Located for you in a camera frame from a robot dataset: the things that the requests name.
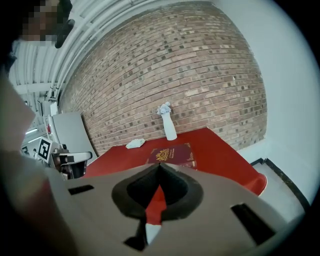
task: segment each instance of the red book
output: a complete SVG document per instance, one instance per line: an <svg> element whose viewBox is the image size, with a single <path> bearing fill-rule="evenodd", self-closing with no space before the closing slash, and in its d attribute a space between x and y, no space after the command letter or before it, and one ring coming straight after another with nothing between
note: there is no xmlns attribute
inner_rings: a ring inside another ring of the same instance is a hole
<svg viewBox="0 0 320 256"><path fill-rule="evenodd" d="M189 143L155 148L146 163L169 163L190 168L196 168L197 166Z"/></svg>

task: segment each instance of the brick wall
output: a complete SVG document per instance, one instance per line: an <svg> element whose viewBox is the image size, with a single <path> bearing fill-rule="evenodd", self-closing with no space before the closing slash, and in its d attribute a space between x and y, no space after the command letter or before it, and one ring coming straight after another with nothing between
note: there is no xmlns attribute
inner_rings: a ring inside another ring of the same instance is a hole
<svg viewBox="0 0 320 256"><path fill-rule="evenodd" d="M209 127L238 150L266 132L259 67L237 27L210 4L162 7L111 31L73 74L60 107L82 113L101 155L163 137L156 109L167 101L178 133Z"/></svg>

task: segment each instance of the red table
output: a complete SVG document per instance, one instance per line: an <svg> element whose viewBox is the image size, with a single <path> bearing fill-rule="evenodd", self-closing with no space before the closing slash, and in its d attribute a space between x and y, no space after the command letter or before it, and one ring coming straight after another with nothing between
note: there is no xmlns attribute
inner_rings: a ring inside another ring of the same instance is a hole
<svg viewBox="0 0 320 256"><path fill-rule="evenodd" d="M178 134L177 139L172 141L168 141L165 137L148 140L139 148L127 149L125 146L114 146L87 167L84 178L145 165L153 149L184 143L190 143L197 170L229 178L256 195L260 195L265 189L266 177L258 173L209 128ZM159 186L146 209L147 223L161 225L161 212L165 209L165 196Z"/></svg>

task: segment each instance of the crumpled tissue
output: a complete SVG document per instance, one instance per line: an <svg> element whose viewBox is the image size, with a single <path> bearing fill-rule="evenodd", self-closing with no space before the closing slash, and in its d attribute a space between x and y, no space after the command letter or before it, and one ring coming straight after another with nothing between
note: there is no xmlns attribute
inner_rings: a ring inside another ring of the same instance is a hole
<svg viewBox="0 0 320 256"><path fill-rule="evenodd" d="M134 148L140 148L145 143L145 140L143 138L136 138L129 142L125 147L127 149L134 149Z"/></svg>

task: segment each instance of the white vase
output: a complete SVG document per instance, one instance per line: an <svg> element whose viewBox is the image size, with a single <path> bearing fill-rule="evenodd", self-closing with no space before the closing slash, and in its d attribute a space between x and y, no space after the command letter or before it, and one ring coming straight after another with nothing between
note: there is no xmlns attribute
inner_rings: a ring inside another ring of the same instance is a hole
<svg viewBox="0 0 320 256"><path fill-rule="evenodd" d="M163 120L163 127L166 139L168 141L173 141L177 138L176 129L174 123L171 120L170 113L165 113L161 115Z"/></svg>

